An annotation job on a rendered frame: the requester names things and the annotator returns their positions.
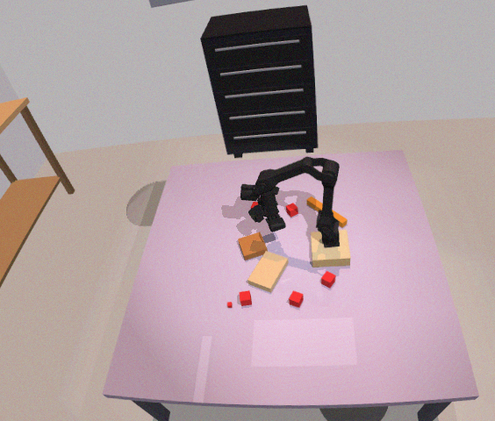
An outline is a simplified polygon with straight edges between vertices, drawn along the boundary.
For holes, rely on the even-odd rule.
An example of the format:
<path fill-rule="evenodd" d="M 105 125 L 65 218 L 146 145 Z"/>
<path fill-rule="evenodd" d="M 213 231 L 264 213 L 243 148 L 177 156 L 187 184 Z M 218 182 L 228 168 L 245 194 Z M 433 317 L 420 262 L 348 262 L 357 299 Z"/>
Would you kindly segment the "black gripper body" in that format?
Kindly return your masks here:
<path fill-rule="evenodd" d="M 277 205 L 278 205 L 277 201 L 275 200 L 274 203 L 269 204 L 269 205 L 263 204 L 260 197 L 258 198 L 257 202 L 258 201 L 261 202 L 263 209 L 268 212 L 266 217 L 269 217 L 268 225 L 269 225 L 270 231 L 276 232 L 276 231 L 284 229 L 286 227 L 286 224 L 285 224 L 283 218 L 279 217 L 279 214 L 278 214 L 279 209 L 277 208 Z"/>

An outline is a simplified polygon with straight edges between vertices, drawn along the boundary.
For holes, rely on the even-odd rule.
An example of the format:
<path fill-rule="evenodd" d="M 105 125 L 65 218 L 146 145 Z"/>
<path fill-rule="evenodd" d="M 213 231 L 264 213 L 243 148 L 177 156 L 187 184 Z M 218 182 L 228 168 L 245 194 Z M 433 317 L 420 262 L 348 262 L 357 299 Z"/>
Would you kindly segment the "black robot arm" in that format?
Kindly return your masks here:
<path fill-rule="evenodd" d="M 314 167 L 323 167 L 322 173 Z M 275 202 L 275 195 L 279 191 L 279 188 L 276 187 L 279 182 L 307 173 L 320 180 L 324 187 L 322 210 L 319 210 L 316 220 L 316 228 L 322 235 L 322 243 L 324 247 L 340 246 L 339 221 L 334 217 L 333 212 L 334 185 L 337 182 L 339 168 L 340 165 L 336 161 L 304 157 L 300 161 L 278 169 L 270 168 L 261 171 L 255 185 L 241 185 L 240 199 L 256 201 L 257 198 L 261 197 L 263 204 L 272 204 Z M 248 211 L 248 214 L 255 222 L 260 223 L 268 212 L 263 209 L 261 202 L 258 201 L 258 203 Z"/>

